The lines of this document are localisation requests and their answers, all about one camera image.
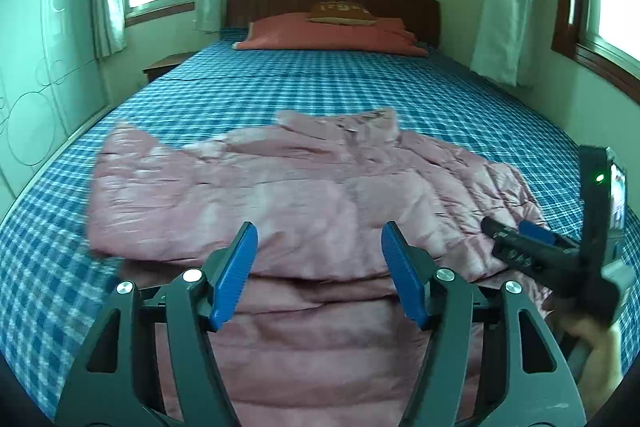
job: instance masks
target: blue gripper pad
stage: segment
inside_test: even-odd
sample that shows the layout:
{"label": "blue gripper pad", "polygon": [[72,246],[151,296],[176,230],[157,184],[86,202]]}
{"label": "blue gripper pad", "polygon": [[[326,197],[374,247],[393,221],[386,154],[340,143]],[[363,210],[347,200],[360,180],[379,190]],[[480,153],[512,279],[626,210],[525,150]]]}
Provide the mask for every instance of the blue gripper pad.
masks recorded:
{"label": "blue gripper pad", "polygon": [[391,223],[382,229],[382,253],[398,291],[404,315],[423,330],[429,315],[424,308],[424,285],[404,252],[406,242],[399,237]]}
{"label": "blue gripper pad", "polygon": [[525,235],[531,239],[535,239],[540,241],[540,243],[545,243],[546,245],[555,245],[556,244],[556,236],[550,230],[543,229],[538,225],[534,225],[532,222],[523,219],[518,224],[518,232],[520,234]]}
{"label": "blue gripper pad", "polygon": [[236,237],[226,266],[213,286],[213,303],[209,322],[214,331],[234,316],[244,283],[258,251],[258,231],[248,223],[241,237]]}

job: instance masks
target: mattress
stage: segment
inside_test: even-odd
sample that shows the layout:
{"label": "mattress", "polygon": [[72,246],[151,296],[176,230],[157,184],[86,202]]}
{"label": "mattress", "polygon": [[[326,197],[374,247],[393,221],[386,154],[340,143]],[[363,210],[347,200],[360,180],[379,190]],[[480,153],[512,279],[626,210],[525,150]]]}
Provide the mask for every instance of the mattress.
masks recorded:
{"label": "mattress", "polygon": [[[558,127],[437,52],[243,51],[222,38],[115,109],[47,169],[0,230],[0,352],[53,417],[74,355],[116,283],[117,259],[88,252],[85,209],[95,157],[120,120],[179,147],[276,111],[313,114],[393,107],[403,128],[518,167],[553,230],[582,225],[577,148]],[[640,223],[629,213],[623,256],[640,267]],[[638,284],[622,316],[622,363],[640,346]]]}

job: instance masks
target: wooden nightstand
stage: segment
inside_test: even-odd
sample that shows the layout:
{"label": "wooden nightstand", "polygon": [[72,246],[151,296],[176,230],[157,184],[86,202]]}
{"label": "wooden nightstand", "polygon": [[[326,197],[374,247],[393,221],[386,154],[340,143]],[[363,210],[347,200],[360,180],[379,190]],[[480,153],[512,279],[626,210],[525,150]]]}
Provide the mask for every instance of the wooden nightstand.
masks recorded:
{"label": "wooden nightstand", "polygon": [[153,82],[156,78],[163,76],[169,71],[177,68],[182,64],[187,58],[193,57],[196,52],[189,53],[180,53],[177,55],[169,55],[168,57],[163,58],[162,60],[158,60],[151,64],[148,68],[145,68],[143,73],[146,74],[149,82]]}

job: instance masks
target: wooden headboard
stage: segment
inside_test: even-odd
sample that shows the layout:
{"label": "wooden headboard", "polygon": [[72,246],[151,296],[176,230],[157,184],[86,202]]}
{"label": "wooden headboard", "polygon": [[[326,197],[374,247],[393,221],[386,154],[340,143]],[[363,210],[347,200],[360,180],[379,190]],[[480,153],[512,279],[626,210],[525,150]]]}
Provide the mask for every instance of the wooden headboard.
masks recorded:
{"label": "wooden headboard", "polygon": [[[331,0],[227,0],[226,26],[243,28],[264,17],[288,12],[308,12],[316,2]],[[436,0],[335,0],[353,1],[376,17],[400,17],[422,42],[440,44],[440,3]]]}

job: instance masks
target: wardrobe door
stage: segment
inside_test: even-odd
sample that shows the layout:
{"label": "wardrobe door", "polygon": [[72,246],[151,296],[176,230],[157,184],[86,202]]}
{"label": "wardrobe door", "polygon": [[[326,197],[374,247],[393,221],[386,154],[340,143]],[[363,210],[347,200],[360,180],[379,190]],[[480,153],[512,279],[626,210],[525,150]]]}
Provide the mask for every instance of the wardrobe door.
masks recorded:
{"label": "wardrobe door", "polygon": [[[7,117],[9,117],[9,111],[2,88],[2,79],[0,78],[0,143],[2,141],[2,134],[4,134],[4,130],[6,128]],[[9,188],[7,181],[4,179],[4,174],[2,174],[2,170],[0,169],[0,221],[4,217],[4,214],[9,210],[12,203],[14,203],[14,193],[11,188]]]}
{"label": "wardrobe door", "polygon": [[106,105],[95,65],[91,0],[42,0],[44,45],[54,99],[67,134]]}
{"label": "wardrobe door", "polygon": [[12,203],[14,203],[14,194],[9,190],[9,187],[0,174],[0,221],[7,213]]}
{"label": "wardrobe door", "polygon": [[[47,105],[42,103],[41,94],[50,83],[42,42],[41,4],[41,0],[0,0],[0,170],[2,183],[14,194],[29,182],[33,165],[40,160],[38,155],[49,153],[53,136],[62,125],[50,110],[25,114],[31,100],[36,101],[36,108]],[[23,133],[20,126],[31,115],[36,121],[27,122]],[[38,128],[44,132],[38,134]]]}
{"label": "wardrobe door", "polygon": [[106,105],[100,71],[95,60],[57,80],[54,97],[60,106],[60,117],[69,133],[80,128]]}

